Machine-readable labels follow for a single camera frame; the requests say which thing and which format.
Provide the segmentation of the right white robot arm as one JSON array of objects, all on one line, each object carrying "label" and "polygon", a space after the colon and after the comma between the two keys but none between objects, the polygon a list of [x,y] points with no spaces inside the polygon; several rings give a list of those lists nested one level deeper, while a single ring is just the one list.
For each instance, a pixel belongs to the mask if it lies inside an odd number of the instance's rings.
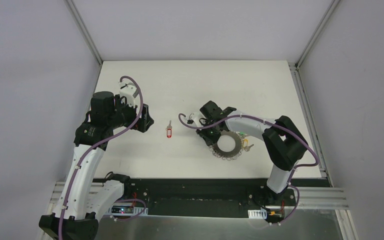
[{"label": "right white robot arm", "polygon": [[215,102],[208,101],[187,117],[187,123],[197,127],[196,133],[216,157],[235,159],[248,150],[250,146],[244,145],[241,133],[262,140],[273,163],[263,192],[264,200],[270,205],[283,200],[293,167],[307,151],[307,141],[284,115],[274,122],[264,122],[234,107],[221,109]]}]

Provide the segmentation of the silver key with red tag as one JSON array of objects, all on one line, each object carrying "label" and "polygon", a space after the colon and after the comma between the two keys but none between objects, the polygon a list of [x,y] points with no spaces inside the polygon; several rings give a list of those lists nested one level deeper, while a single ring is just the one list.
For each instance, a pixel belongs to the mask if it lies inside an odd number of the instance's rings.
[{"label": "silver key with red tag", "polygon": [[166,137],[170,139],[172,137],[172,121],[170,120],[168,122],[168,125],[166,126]]}]

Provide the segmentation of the metal disc keyring with rings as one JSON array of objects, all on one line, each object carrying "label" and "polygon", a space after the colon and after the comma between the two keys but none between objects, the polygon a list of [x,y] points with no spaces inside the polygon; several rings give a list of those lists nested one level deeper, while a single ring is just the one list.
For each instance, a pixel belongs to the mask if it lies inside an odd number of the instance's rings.
[{"label": "metal disc keyring with rings", "polygon": [[225,161],[237,160],[254,146],[247,139],[249,135],[243,132],[222,131],[216,143],[209,147],[212,155]]}]

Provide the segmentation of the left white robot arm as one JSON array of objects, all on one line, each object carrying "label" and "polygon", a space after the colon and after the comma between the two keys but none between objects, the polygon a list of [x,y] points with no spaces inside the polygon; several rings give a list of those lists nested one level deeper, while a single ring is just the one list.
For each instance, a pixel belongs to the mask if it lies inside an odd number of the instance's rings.
[{"label": "left white robot arm", "polygon": [[117,174],[89,198],[94,175],[108,142],[129,130],[146,132],[153,124],[141,90],[99,91],[90,100],[81,125],[75,131],[73,156],[62,193],[51,214],[40,217],[39,228],[53,240],[93,240],[99,223],[118,200],[127,202],[133,189],[130,177]]}]

